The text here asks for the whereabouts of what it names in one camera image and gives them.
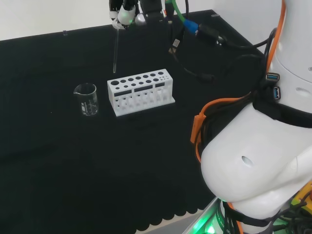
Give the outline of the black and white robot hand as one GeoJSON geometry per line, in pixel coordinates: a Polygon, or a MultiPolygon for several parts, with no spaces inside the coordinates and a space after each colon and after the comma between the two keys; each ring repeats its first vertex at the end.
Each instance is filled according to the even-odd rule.
{"type": "Polygon", "coordinates": [[[109,0],[109,17],[117,30],[127,29],[137,15],[137,0],[109,0]]]}

